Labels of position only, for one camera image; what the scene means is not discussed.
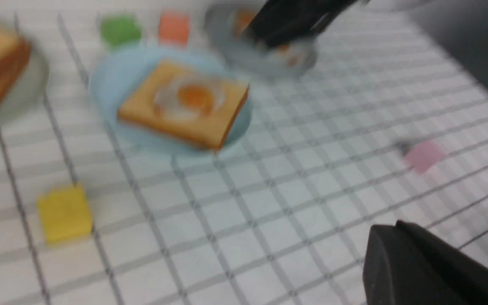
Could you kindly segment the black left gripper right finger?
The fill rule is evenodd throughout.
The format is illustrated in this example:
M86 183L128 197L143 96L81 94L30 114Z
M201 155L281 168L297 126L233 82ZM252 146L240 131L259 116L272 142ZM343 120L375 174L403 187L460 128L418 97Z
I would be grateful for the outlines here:
M415 223L370 228L368 305L488 305L488 268Z

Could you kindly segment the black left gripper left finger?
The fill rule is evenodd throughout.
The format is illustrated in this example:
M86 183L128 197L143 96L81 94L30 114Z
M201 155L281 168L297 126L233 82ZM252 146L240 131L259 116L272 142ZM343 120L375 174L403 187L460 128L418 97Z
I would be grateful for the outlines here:
M246 27L246 37L265 48L313 40L355 3L355 0L268 0Z

